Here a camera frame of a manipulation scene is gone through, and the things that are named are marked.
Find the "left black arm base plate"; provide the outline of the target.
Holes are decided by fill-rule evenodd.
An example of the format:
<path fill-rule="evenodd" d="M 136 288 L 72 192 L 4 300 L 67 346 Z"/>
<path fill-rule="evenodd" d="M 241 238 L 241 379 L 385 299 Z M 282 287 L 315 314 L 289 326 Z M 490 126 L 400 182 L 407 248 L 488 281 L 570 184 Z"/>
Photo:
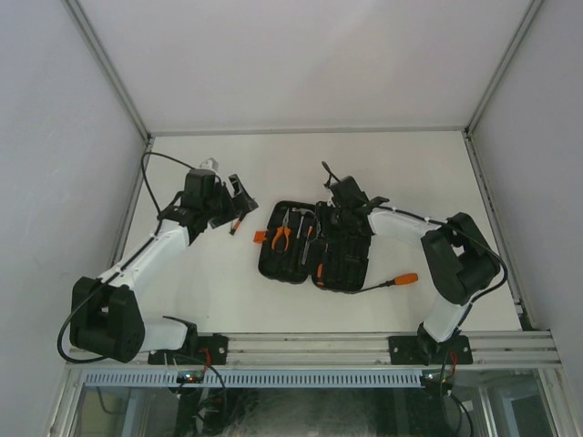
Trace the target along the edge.
<path fill-rule="evenodd" d="M 178 350 L 155 351 L 149 354 L 150 365 L 224 365 L 227 361 L 229 338 L 220 334 L 199 335 L 188 339 Z"/>

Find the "orange handle needle-nose pliers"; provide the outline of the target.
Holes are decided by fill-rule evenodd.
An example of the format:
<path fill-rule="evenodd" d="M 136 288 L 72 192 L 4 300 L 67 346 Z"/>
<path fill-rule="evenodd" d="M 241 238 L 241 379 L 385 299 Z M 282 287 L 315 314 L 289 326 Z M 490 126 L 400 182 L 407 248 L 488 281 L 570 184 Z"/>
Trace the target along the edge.
<path fill-rule="evenodd" d="M 290 210 L 287 209 L 281 225 L 277 228 L 274 237 L 271 241 L 271 249 L 276 253 L 283 253 L 288 250 L 290 246 L 291 228 L 289 227 Z"/>

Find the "orange handle screwdriver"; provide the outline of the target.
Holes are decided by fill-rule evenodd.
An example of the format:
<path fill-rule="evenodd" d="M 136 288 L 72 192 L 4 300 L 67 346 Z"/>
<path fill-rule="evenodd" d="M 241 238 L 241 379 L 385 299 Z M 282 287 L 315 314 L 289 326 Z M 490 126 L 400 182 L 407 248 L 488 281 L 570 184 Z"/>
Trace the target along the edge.
<path fill-rule="evenodd" d="M 363 289 L 361 289 L 361 292 L 376 290 L 376 289 L 380 289 L 380 288 L 388 288 L 388 287 L 392 287 L 392 286 L 404 286 L 404 285 L 409 285 L 409 284 L 415 283 L 417 281 L 418 281 L 418 275 L 416 273 L 406 273 L 406 274 L 397 276 L 393 279 L 389 279 L 389 280 L 382 282 L 378 285 L 363 288 Z"/>

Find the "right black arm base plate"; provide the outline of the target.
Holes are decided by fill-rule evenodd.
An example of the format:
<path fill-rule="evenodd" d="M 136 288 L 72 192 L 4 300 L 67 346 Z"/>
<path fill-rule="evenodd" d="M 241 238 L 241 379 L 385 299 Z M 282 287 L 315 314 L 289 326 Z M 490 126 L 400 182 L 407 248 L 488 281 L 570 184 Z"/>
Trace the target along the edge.
<path fill-rule="evenodd" d="M 469 365 L 474 362 L 469 339 L 464 335 L 454 336 L 446 342 L 437 343 L 431 337 L 417 335 L 394 335 L 388 337 L 388 350 L 393 365 L 442 364 L 444 359 L 452 363 Z"/>

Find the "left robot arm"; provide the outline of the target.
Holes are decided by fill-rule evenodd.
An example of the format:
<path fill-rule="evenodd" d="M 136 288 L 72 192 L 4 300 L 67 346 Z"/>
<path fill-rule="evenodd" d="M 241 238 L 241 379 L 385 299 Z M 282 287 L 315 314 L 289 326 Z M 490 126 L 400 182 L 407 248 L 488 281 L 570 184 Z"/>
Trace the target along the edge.
<path fill-rule="evenodd" d="M 75 283 L 60 335 L 94 353 L 94 361 L 128 363 L 142 352 L 168 351 L 178 363 L 193 362 L 199 355 L 196 324 L 174 316 L 147 318 L 140 303 L 159 271 L 207 228 L 241 219 L 257 207 L 238 175 L 222 181 L 212 169 L 191 169 L 139 247 L 98 277 Z"/>

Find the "black handle claw hammer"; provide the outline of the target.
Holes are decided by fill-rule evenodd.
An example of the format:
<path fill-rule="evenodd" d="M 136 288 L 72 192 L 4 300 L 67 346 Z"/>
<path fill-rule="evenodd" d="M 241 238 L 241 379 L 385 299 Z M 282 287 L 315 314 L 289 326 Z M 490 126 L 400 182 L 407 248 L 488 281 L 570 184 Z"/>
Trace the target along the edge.
<path fill-rule="evenodd" d="M 291 263 L 294 263 L 297 260 L 298 251 L 300 249 L 300 242 L 302 236 L 302 228 L 303 222 L 307 215 L 313 214 L 313 211 L 307 208 L 297 208 L 297 211 L 301 214 L 300 223 L 296 233 L 296 240 L 294 244 L 294 248 L 291 253 Z"/>

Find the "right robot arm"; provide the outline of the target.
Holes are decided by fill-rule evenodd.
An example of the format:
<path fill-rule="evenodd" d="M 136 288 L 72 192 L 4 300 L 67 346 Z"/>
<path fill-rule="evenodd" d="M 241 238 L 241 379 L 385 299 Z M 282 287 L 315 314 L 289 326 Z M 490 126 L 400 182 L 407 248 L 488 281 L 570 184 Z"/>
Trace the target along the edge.
<path fill-rule="evenodd" d="M 333 227 L 397 239 L 424 253 L 437 297 L 417 330 L 418 350 L 425 361 L 442 361 L 474 304 L 506 283 L 506 263 L 464 212 L 444 221 L 423 217 L 388 198 L 369 199 L 351 176 L 331 174 L 324 186 L 331 192 Z"/>

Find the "black plastic tool case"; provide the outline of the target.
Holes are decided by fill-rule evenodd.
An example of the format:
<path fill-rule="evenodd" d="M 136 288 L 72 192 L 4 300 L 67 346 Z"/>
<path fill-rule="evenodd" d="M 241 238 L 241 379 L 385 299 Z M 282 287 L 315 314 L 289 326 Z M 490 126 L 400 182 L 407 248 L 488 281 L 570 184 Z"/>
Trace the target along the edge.
<path fill-rule="evenodd" d="M 368 270 L 372 237 L 325 237 L 322 233 L 320 218 L 326 206 L 324 201 L 308 204 L 282 200 L 275 204 L 266 229 L 258 231 L 254 237 L 254 241 L 261 245 L 258 270 L 263 277 L 293 285 L 310 280 L 314 286 L 318 287 L 316 271 L 322 251 L 325 245 L 329 244 L 329 258 L 324 268 L 325 285 L 323 288 L 318 288 L 346 294 L 361 292 Z M 297 260 L 292 263 L 292 250 L 301 218 L 297 208 L 310 209 L 313 214 L 307 215 L 303 222 L 300 249 Z M 290 210 L 290 246 L 287 251 L 276 253 L 271 249 L 271 241 L 287 209 Z M 310 225 L 313 225 L 312 242 L 307 262 L 303 266 L 301 265 L 302 252 Z"/>

